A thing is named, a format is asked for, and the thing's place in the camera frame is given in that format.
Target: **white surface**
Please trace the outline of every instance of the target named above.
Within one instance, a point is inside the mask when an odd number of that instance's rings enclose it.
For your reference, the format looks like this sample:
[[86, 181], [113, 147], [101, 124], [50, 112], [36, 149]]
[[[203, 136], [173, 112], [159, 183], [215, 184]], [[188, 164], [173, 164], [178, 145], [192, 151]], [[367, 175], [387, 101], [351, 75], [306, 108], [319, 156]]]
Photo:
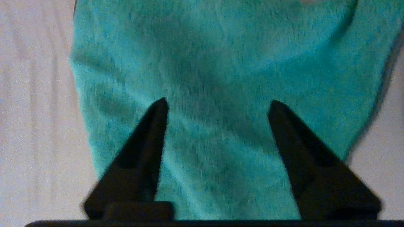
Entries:
[[[95, 174], [68, 65], [74, 0], [0, 0], [0, 226], [80, 219]], [[353, 170], [404, 219], [404, 58]]]

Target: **turquoise towel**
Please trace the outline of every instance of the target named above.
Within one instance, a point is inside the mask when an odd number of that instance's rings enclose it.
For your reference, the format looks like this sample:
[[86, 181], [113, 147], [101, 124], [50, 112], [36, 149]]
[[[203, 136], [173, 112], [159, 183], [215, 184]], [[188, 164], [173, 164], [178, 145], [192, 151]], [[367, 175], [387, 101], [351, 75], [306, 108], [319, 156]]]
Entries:
[[157, 200], [176, 219], [299, 219], [271, 101], [346, 159], [403, 18], [402, 0], [79, 0], [71, 65], [98, 177], [166, 97]]

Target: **teal fabric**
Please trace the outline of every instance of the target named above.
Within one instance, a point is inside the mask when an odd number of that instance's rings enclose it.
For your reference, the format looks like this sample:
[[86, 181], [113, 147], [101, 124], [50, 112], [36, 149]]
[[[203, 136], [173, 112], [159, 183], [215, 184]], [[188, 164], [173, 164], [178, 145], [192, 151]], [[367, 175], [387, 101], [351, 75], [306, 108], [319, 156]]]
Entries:
[[78, 0], [71, 65], [101, 177], [170, 111], [157, 200], [176, 219], [299, 219], [267, 120], [289, 105], [345, 159], [375, 108], [402, 0]]

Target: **white background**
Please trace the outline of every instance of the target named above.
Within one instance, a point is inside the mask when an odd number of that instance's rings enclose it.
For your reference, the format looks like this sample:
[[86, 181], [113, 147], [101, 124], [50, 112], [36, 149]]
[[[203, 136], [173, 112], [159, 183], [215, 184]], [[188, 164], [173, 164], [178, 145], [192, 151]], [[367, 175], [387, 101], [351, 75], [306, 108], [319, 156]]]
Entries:
[[[81, 219], [95, 183], [68, 64], [74, 0], [0, 0], [0, 227]], [[404, 51], [352, 169], [404, 219]]]

